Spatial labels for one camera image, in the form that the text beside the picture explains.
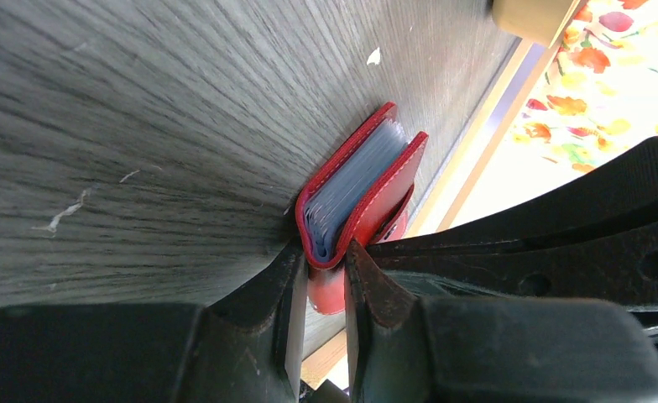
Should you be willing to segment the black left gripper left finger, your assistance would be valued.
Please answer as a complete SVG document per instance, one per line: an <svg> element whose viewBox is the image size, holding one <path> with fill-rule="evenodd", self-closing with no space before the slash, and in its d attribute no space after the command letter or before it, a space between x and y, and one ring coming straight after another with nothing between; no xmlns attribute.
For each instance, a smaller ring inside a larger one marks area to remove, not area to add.
<svg viewBox="0 0 658 403"><path fill-rule="evenodd" d="M296 402L306 262L289 242L212 305L0 308L0 402Z"/></svg>

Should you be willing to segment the red card holder wallet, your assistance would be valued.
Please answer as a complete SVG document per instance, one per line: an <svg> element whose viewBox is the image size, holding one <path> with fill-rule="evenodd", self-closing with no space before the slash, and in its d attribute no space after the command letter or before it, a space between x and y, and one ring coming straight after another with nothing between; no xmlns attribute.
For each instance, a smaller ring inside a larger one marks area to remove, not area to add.
<svg viewBox="0 0 658 403"><path fill-rule="evenodd" d="M387 102L309 179L295 222L309 265L308 299L322 315L345 309L344 261L351 242L402 238L428 134L408 135Z"/></svg>

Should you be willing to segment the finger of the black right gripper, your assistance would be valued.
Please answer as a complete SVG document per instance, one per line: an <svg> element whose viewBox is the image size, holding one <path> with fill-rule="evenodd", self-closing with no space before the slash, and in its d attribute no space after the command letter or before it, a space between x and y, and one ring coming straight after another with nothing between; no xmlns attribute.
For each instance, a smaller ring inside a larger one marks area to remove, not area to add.
<svg viewBox="0 0 658 403"><path fill-rule="evenodd" d="M584 243L518 253L372 247L369 256L418 296L596 298L658 311L658 222Z"/></svg>
<svg viewBox="0 0 658 403"><path fill-rule="evenodd" d="M594 240L658 221L658 137L544 195L443 232L381 243L373 257L521 252Z"/></svg>

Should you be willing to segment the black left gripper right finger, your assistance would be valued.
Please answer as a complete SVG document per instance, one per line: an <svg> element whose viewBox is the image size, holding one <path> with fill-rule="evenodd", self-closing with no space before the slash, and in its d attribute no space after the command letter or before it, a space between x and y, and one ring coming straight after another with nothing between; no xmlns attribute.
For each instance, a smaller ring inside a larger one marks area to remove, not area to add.
<svg viewBox="0 0 658 403"><path fill-rule="evenodd" d="M614 303L417 297L356 242L345 284L354 402L658 402L658 350Z"/></svg>

